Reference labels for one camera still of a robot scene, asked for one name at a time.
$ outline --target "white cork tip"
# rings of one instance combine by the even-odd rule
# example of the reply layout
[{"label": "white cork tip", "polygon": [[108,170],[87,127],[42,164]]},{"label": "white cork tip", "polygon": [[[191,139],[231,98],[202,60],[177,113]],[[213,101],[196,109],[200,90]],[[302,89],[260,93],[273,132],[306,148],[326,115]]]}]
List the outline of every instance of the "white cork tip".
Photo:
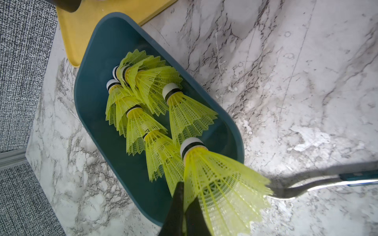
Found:
[{"label": "white cork tip", "polygon": [[115,85],[120,85],[121,83],[118,80],[111,79],[106,83],[106,89],[109,91],[111,87]]},{"label": "white cork tip", "polygon": [[187,148],[189,145],[191,145],[192,143],[201,143],[203,145],[203,142],[199,139],[199,138],[195,138],[195,137],[190,137],[190,138],[187,138],[183,141],[183,144],[181,144],[181,147],[180,147],[180,156],[183,158],[184,160],[184,165],[185,165],[185,159],[186,159],[186,154],[193,148],[199,146],[199,145],[194,145],[192,146],[191,148]]},{"label": "white cork tip", "polygon": [[119,67],[119,66],[116,66],[116,67],[113,68],[112,74],[113,74],[113,78],[114,78],[115,80],[118,80],[118,81],[119,81],[119,79],[117,78],[117,68],[118,68],[118,67]]},{"label": "white cork tip", "polygon": [[164,88],[163,88],[163,92],[161,93],[161,94],[163,95],[163,98],[165,98],[166,95],[167,95],[171,90],[173,90],[173,89],[175,89],[175,88],[179,88],[179,87],[177,86],[177,84],[175,84],[175,83],[169,83],[169,84],[167,84],[166,86],[164,86]]}]

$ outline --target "nylon shuttlecock skirt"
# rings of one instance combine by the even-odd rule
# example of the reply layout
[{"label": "nylon shuttlecock skirt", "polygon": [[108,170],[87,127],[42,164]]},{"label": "nylon shuttlecock skirt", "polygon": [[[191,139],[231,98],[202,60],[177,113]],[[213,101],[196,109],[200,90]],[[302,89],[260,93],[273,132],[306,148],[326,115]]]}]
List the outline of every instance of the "nylon shuttlecock skirt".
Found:
[{"label": "nylon shuttlecock skirt", "polygon": [[214,124],[215,111],[200,102],[178,92],[170,96],[169,121],[174,144],[181,145],[189,137],[201,136]]},{"label": "nylon shuttlecock skirt", "polygon": [[146,59],[148,56],[146,51],[139,52],[138,49],[135,49],[133,52],[128,52],[125,58],[123,58],[119,64],[119,68],[124,66],[132,66],[141,60]]},{"label": "nylon shuttlecock skirt", "polygon": [[133,96],[133,92],[130,88],[124,89],[121,85],[116,85],[109,90],[109,97],[108,97],[108,102],[106,104],[106,110],[105,110],[105,115],[106,115],[105,120],[109,121],[109,125],[114,124],[114,126],[117,127],[116,101],[126,96]]},{"label": "nylon shuttlecock skirt", "polygon": [[162,96],[164,86],[175,83],[179,88],[182,88],[181,81],[180,74],[171,66],[140,71],[135,78],[142,101],[153,114],[158,116],[160,114],[165,115],[168,110],[168,105]]},{"label": "nylon shuttlecock skirt", "polygon": [[160,57],[150,56],[127,69],[125,80],[130,85],[137,98],[141,99],[139,89],[136,86],[135,78],[140,71],[146,71],[165,66],[165,60],[160,61]]},{"label": "nylon shuttlecock skirt", "polygon": [[167,129],[148,115],[141,108],[133,109],[127,114],[126,151],[128,154],[141,154],[145,150],[143,136],[151,131]]},{"label": "nylon shuttlecock skirt", "polygon": [[245,165],[196,147],[188,151],[184,171],[184,210],[198,197],[206,224],[214,236],[249,233],[251,221],[269,207],[269,179]]},{"label": "nylon shuttlecock skirt", "polygon": [[166,174],[169,191],[173,195],[176,184],[183,181],[184,165],[180,151],[172,139],[158,130],[150,132],[144,138],[146,145],[147,170],[150,181]]},{"label": "nylon shuttlecock skirt", "polygon": [[135,105],[141,105],[141,100],[133,96],[125,96],[116,100],[116,128],[119,135],[126,137],[127,131],[127,117],[126,112]]}]

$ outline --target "dark cylindrical object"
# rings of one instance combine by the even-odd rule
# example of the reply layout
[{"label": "dark cylindrical object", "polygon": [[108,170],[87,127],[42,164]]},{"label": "dark cylindrical object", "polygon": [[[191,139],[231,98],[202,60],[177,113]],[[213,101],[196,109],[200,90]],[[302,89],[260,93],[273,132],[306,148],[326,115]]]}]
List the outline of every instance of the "dark cylindrical object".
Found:
[{"label": "dark cylindrical object", "polygon": [[183,235],[183,203],[184,202],[184,182],[178,182],[172,203],[164,225],[158,236],[182,236]]},{"label": "dark cylindrical object", "polygon": [[188,236],[211,236],[211,233],[203,218],[198,197],[188,206],[185,212],[186,230]]},{"label": "dark cylindrical object", "polygon": [[62,8],[68,12],[76,11],[81,3],[81,0],[45,0],[48,3],[51,3],[59,8]]}]

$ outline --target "teal plastic tray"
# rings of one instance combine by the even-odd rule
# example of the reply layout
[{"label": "teal plastic tray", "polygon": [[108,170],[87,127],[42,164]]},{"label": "teal plastic tray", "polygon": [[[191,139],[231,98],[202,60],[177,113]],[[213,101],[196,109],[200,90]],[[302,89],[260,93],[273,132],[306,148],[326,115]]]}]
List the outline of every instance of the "teal plastic tray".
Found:
[{"label": "teal plastic tray", "polygon": [[[155,40],[131,18],[119,12],[105,16],[93,31],[75,81],[74,99],[77,114],[88,134],[114,171],[142,214],[161,226],[170,207],[171,196],[164,178],[148,179],[145,152],[129,156],[126,140],[105,121],[108,99],[106,82],[112,69],[130,51],[145,50],[161,56],[183,77],[183,92],[218,112],[218,119],[199,137],[210,151],[244,162],[242,137],[234,121],[207,92]],[[169,128],[169,114],[155,116]]]}]

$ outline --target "gray veining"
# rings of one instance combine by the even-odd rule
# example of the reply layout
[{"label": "gray veining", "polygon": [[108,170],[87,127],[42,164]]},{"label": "gray veining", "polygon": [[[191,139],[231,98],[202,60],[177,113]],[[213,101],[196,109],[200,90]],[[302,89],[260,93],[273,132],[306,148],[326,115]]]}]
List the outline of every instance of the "gray veining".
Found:
[{"label": "gray veining", "polygon": [[[232,116],[245,165],[288,187],[377,169],[378,2],[179,0],[146,30]],[[80,123],[56,32],[26,156],[68,235],[155,235]],[[254,235],[377,235],[378,188],[270,200]]]}]

